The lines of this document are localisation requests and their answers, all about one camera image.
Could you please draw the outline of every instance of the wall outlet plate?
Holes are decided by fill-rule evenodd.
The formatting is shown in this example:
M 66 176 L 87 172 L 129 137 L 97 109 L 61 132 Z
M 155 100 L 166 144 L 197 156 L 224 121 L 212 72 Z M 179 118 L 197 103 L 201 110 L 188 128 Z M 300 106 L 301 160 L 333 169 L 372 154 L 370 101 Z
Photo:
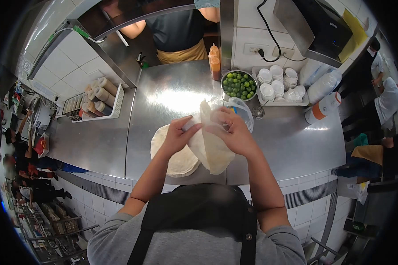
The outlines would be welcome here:
M 289 59 L 292 59 L 292 57 L 293 57 L 293 55 L 295 53 L 295 50 L 293 50 L 293 49 L 280 47 L 280 50 L 281 50 L 281 53 L 286 53 L 285 56 L 287 58 L 289 58 Z M 279 54 L 279 51 L 278 51 L 278 48 L 276 46 L 276 47 L 274 47 L 272 56 L 277 57 L 278 54 Z

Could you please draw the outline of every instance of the white plastic tray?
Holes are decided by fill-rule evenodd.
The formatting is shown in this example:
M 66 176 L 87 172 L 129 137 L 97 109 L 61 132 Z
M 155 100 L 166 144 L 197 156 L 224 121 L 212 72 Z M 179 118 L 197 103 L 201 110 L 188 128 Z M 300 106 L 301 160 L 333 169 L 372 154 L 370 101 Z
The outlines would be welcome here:
M 258 80 L 257 77 L 257 73 L 261 70 L 261 69 L 270 69 L 269 67 L 266 66 L 254 66 L 252 67 L 252 76 L 255 78 L 255 80 Z M 266 107 L 286 107 L 286 106 L 308 106 L 309 104 L 309 99 L 308 99 L 308 94 L 307 92 L 305 92 L 305 96 L 302 99 L 302 102 L 267 102 L 267 104 L 265 104 Z
M 118 85 L 117 96 L 115 97 L 114 106 L 112 108 L 112 113 L 109 116 L 90 118 L 83 113 L 83 117 L 81 120 L 73 120 L 73 123 L 80 123 L 87 120 L 99 120 L 99 119 L 115 119 L 119 117 L 119 113 L 121 111 L 122 99 L 124 98 L 124 89 L 122 88 L 122 83 Z

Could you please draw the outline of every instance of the apron strap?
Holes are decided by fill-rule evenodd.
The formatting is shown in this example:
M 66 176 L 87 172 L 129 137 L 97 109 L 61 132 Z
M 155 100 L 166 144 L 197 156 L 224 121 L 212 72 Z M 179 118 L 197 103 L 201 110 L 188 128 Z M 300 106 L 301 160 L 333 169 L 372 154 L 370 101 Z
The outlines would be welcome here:
M 153 237 L 153 231 L 150 230 L 140 230 L 139 237 L 134 245 L 132 254 L 128 259 L 127 264 L 130 265 L 142 265 L 143 261 L 145 260 L 146 253 L 149 249 L 150 242 Z

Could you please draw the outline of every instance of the hand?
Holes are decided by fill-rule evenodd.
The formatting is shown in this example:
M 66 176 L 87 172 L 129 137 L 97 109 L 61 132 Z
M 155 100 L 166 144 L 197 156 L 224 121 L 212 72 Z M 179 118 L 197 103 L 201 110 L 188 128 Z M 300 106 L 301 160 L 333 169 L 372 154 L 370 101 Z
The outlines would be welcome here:
M 185 125 L 192 117 L 193 116 L 186 116 L 181 119 L 174 119 L 171 121 L 167 136 L 159 151 L 162 151 L 171 157 L 186 146 L 190 138 L 192 138 L 192 136 L 202 128 L 202 124 L 198 123 L 193 125 L 186 132 L 181 130 L 183 125 Z
M 220 137 L 234 153 L 249 158 L 259 150 L 244 120 L 233 111 L 221 107 L 213 112 L 211 119 L 219 124 L 226 123 L 229 126 L 228 131 L 214 125 L 207 126 L 205 130 Z

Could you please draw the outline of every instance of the black cable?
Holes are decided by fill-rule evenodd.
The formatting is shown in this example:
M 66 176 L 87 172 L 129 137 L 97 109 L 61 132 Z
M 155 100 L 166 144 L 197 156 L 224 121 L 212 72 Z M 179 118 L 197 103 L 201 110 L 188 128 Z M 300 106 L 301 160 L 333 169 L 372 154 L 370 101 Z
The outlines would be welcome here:
M 272 61 L 268 61 L 268 60 L 265 59 L 264 51 L 263 51 L 262 49 L 259 49 L 259 50 L 258 50 L 258 53 L 261 55 L 261 57 L 262 57 L 262 59 L 264 59 L 264 61 L 266 61 L 266 62 L 268 62 L 268 63 L 272 63 L 272 62 L 277 61 L 277 60 L 280 58 L 280 56 L 281 56 L 281 49 L 280 49 L 280 46 L 279 46 L 279 44 L 277 43 L 276 39 L 274 38 L 273 34 L 271 33 L 271 30 L 270 30 L 270 27 L 268 26 L 267 21 L 265 20 L 264 16 L 262 15 L 261 11 L 259 10 L 259 8 L 262 7 L 266 2 L 267 2 L 267 0 L 264 0 L 262 3 L 259 4 L 259 6 L 258 6 L 256 9 L 258 10 L 259 15 L 261 16 L 262 20 L 264 21 L 265 25 L 267 26 L 267 29 L 268 29 L 268 32 L 269 32 L 270 35 L 271 35 L 271 38 L 273 38 L 274 42 L 276 43 L 277 48 L 279 49 L 279 55 L 277 56 L 276 59 L 274 59 L 274 60 L 272 60 Z

